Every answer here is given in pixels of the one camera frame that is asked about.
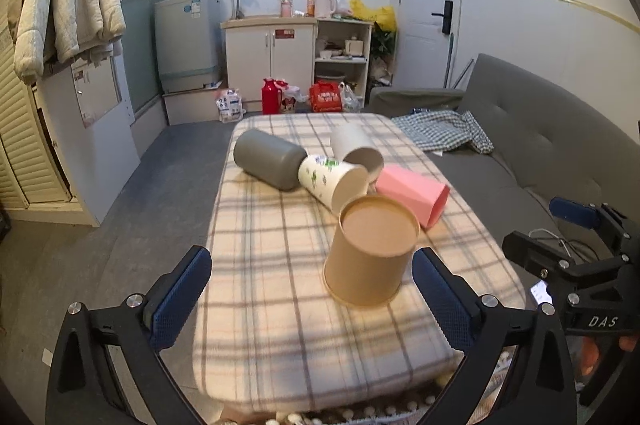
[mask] plaid tablecloth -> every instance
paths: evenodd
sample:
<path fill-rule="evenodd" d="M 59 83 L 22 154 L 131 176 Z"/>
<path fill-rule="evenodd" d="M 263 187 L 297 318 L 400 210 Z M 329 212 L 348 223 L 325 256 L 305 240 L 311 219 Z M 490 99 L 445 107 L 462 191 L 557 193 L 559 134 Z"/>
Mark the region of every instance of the plaid tablecloth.
<path fill-rule="evenodd" d="M 379 115 L 257 116 L 238 124 L 210 224 L 213 269 L 197 306 L 193 350 L 201 392 L 238 410 L 348 405 L 418 385 L 460 361 L 410 268 L 385 307 L 354 310 L 336 303 L 322 282 L 336 217 L 303 188 L 279 192 L 234 163 L 236 139 L 249 128 L 330 156 L 332 129 L 344 123 L 363 126 L 387 164 L 447 181 Z M 431 246 L 476 293 L 524 307 L 524 290 L 509 262 L 455 189 L 419 245 Z"/>

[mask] gray cylindrical container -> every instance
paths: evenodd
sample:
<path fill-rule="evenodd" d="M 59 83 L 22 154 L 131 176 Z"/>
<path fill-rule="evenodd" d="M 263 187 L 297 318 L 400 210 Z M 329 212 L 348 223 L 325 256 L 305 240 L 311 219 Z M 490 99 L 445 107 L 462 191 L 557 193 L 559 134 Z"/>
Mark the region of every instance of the gray cylindrical container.
<path fill-rule="evenodd" d="M 249 129 L 236 141 L 236 165 L 251 176 L 278 190 L 292 190 L 300 185 L 298 169 L 306 150 L 273 134 Z"/>

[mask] red sticker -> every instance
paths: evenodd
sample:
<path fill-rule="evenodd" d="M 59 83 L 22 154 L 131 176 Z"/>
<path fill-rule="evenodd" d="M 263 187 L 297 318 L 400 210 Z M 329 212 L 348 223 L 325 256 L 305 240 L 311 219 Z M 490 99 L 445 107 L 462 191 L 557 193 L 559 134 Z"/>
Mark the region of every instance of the red sticker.
<path fill-rule="evenodd" d="M 276 30 L 276 39 L 295 39 L 295 30 Z"/>

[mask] sofa armrest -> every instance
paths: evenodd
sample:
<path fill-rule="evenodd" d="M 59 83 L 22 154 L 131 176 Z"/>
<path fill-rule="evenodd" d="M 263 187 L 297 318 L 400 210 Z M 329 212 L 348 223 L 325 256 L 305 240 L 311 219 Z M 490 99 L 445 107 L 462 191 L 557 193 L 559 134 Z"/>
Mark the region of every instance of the sofa armrest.
<path fill-rule="evenodd" d="M 392 118 L 414 108 L 455 110 L 465 94 L 461 90 L 373 88 L 366 111 Z"/>

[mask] pink cup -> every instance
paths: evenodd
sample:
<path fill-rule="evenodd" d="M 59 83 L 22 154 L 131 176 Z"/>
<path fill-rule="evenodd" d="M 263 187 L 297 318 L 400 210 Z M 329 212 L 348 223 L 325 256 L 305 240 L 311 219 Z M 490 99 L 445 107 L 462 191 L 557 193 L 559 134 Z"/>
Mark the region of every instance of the pink cup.
<path fill-rule="evenodd" d="M 442 215 L 449 186 L 403 169 L 387 165 L 382 169 L 376 190 L 412 210 L 424 228 L 431 228 Z"/>

